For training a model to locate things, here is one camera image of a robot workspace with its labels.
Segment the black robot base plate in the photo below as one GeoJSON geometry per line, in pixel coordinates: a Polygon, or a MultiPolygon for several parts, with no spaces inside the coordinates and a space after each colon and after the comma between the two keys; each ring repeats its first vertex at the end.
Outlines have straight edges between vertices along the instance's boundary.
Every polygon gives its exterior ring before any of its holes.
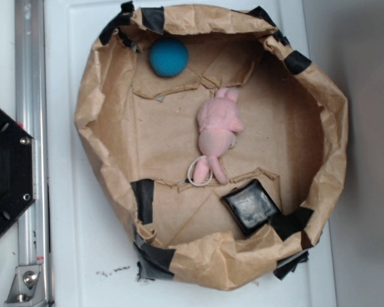
{"type": "Polygon", "coordinates": [[[0,108],[0,238],[35,200],[33,141],[0,108]]]}

